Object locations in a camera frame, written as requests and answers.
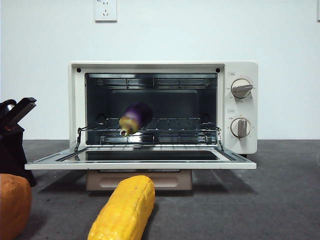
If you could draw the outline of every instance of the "oven door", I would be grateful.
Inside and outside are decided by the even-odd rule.
[[[27,170],[256,169],[256,163],[217,147],[87,147],[25,165]]]

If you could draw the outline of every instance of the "wall socket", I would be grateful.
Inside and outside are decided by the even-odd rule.
[[[117,0],[94,0],[94,19],[96,22],[116,22]]]

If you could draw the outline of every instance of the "toy pumpkin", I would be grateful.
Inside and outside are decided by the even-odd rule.
[[[14,240],[25,228],[31,187],[24,177],[0,173],[0,239]]]

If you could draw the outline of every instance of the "toy eggplant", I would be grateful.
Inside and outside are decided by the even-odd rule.
[[[152,120],[152,109],[145,103],[131,104],[120,118],[120,135],[127,137],[135,134],[139,129],[145,127]]]

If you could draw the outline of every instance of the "oven control knob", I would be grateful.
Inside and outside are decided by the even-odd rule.
[[[246,137],[250,130],[250,122],[244,118],[237,118],[231,123],[231,132],[239,139]]]
[[[231,92],[236,98],[244,99],[249,95],[251,89],[253,88],[254,86],[248,80],[238,79],[232,84]]]

